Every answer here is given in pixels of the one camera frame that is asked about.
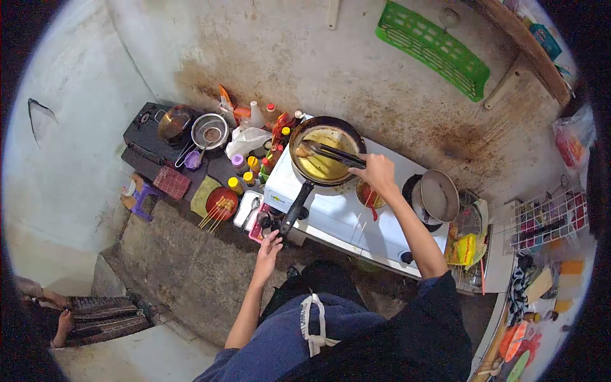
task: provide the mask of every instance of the purple stool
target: purple stool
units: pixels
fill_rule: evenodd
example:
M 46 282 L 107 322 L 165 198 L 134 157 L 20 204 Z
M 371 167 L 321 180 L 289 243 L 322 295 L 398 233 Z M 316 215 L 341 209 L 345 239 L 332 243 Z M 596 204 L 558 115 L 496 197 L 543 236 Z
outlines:
M 147 182 L 142 182 L 142 191 L 138 191 L 137 189 L 134 190 L 134 194 L 132 196 L 136 199 L 136 205 L 131 207 L 130 210 L 147 222 L 151 222 L 153 221 L 153 217 L 142 209 L 142 202 L 148 195 L 157 195 L 157 197 L 161 197 L 163 193 L 155 187 L 149 185 Z

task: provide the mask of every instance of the wooden shelf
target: wooden shelf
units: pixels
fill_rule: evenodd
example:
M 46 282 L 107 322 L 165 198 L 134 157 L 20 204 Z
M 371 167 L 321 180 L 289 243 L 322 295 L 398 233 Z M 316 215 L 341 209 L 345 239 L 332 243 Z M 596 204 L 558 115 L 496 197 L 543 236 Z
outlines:
M 569 90 L 552 60 L 522 21 L 498 0 L 474 0 L 473 5 L 513 39 L 542 85 L 564 107 L 571 99 Z

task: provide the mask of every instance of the tongs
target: tongs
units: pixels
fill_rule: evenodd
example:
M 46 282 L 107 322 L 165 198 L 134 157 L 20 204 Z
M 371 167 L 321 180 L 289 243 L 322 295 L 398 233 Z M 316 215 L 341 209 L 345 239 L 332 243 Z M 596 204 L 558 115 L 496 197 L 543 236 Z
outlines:
M 367 167 L 367 162 L 360 159 L 358 156 L 311 139 L 302 139 L 299 143 L 299 147 L 295 150 L 295 154 L 300 157 L 314 155 L 315 153 L 336 160 L 348 167 L 356 167 L 358 169 L 365 169 Z

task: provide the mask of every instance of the red bowl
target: red bowl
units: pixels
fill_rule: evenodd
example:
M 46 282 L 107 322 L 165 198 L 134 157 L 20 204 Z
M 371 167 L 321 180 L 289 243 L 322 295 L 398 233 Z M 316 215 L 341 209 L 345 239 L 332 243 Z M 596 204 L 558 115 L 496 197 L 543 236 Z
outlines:
M 210 212 L 216 207 L 216 202 L 218 202 L 221 197 L 224 196 L 226 199 L 233 200 L 233 208 L 231 211 L 226 213 L 222 218 L 214 218 L 214 220 L 227 220 L 233 216 L 233 214 L 238 210 L 238 195 L 234 190 L 226 188 L 226 187 L 217 187 L 208 196 L 208 200 L 206 200 L 206 212 Z

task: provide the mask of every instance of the saucepan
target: saucepan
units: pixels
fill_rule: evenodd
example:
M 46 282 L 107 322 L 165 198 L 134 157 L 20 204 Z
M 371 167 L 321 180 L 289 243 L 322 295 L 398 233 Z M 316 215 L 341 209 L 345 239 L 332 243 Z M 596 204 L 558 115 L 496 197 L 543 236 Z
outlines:
M 311 139 L 350 154 L 367 153 L 363 137 L 344 120 L 335 117 L 314 117 L 297 126 L 291 134 L 288 147 L 293 168 L 304 178 L 304 182 L 280 224 L 281 235 L 286 235 L 291 230 L 315 186 L 338 186 L 355 177 L 348 172 L 345 164 L 333 159 L 321 155 L 298 157 L 295 151 L 302 139 Z
M 154 116 L 157 126 L 157 135 L 170 145 L 180 142 L 183 131 L 191 121 L 191 108 L 188 105 L 176 105 L 168 111 L 159 110 Z
M 414 212 L 425 224 L 449 223 L 458 216 L 458 191 L 443 171 L 429 170 L 412 190 Z

